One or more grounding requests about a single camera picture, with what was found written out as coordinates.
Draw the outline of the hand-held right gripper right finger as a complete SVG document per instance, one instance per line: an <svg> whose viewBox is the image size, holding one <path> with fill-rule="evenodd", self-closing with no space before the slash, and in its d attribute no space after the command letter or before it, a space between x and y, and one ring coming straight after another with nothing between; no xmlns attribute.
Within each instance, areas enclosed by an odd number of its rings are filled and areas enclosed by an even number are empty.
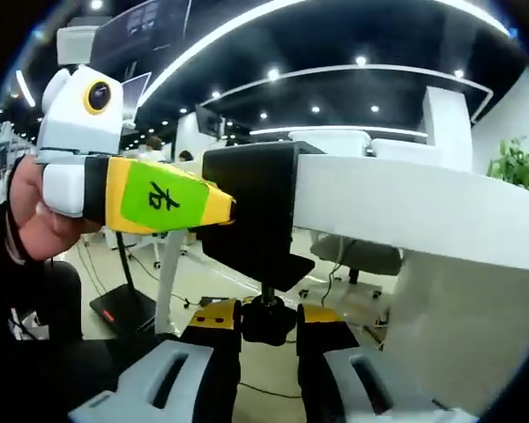
<svg viewBox="0 0 529 423"><path fill-rule="evenodd" d="M297 309L298 383L308 422L466 422L383 353L356 339L334 310Z"/></svg>

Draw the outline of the person's left hand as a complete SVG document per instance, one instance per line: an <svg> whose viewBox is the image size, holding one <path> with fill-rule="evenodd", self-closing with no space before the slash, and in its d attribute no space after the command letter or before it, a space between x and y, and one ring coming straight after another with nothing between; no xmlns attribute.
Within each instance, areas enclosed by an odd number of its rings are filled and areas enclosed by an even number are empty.
<svg viewBox="0 0 529 423"><path fill-rule="evenodd" d="M101 229L92 221L59 215L43 203L41 166L32 155L24 156L10 174L8 206L6 246L18 264L50 259L70 249L82 234Z"/></svg>

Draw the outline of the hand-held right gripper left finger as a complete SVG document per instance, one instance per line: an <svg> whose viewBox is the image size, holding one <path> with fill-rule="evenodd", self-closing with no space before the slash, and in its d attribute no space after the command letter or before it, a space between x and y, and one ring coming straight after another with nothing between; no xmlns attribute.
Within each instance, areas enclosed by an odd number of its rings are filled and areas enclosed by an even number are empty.
<svg viewBox="0 0 529 423"><path fill-rule="evenodd" d="M69 412L71 422L230 422L241 377L241 302L211 303L182 336L166 339L105 390Z"/></svg>

